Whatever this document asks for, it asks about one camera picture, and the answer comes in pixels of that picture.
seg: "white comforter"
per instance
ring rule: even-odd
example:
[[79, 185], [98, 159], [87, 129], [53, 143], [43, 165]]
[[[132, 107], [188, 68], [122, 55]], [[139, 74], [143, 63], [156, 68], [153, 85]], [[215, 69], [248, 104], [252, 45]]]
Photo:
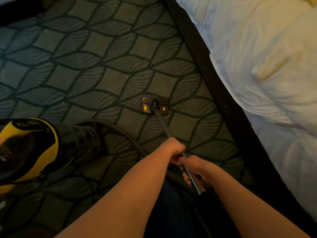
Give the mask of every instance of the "white comforter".
[[287, 129], [254, 126], [283, 181], [317, 221], [317, 8], [301, 0], [176, 1], [236, 102], [264, 121], [262, 129]]

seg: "left hand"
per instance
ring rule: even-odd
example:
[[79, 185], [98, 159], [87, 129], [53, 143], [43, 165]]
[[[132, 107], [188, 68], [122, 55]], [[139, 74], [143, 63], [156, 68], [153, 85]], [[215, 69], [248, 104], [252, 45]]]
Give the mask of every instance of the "left hand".
[[185, 150], [185, 145], [181, 144], [175, 138], [169, 138], [160, 146], [161, 149], [168, 152], [168, 155], [171, 157], [170, 162], [177, 164], [179, 155], [182, 156], [183, 151]]

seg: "white bedsheet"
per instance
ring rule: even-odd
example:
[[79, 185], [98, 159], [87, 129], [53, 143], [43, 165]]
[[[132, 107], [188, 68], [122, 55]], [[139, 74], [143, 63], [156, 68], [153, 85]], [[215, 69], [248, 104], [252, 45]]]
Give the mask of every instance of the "white bedsheet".
[[258, 86], [252, 68], [267, 47], [311, 6], [301, 0], [176, 0], [210, 50], [220, 79], [245, 110], [273, 165], [317, 221], [317, 139]]

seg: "right hand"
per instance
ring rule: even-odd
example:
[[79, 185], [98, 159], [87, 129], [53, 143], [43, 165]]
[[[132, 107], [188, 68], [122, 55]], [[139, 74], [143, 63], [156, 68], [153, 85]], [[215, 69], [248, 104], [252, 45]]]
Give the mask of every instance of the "right hand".
[[[186, 168], [197, 175], [200, 175], [202, 179], [206, 182], [210, 180], [210, 173], [212, 171], [212, 167], [216, 166], [215, 164], [203, 160], [196, 155], [190, 156], [189, 158], [180, 157], [177, 161], [177, 165], [184, 165]], [[191, 186], [191, 182], [188, 179], [187, 174], [184, 172], [183, 177], [185, 182]]]

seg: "pant leg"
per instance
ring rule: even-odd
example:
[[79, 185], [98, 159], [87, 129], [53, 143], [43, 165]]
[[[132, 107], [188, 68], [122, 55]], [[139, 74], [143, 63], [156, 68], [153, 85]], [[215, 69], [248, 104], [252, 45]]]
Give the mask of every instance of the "pant leg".
[[144, 238], [148, 237], [199, 237], [188, 207], [167, 180], [146, 225]]

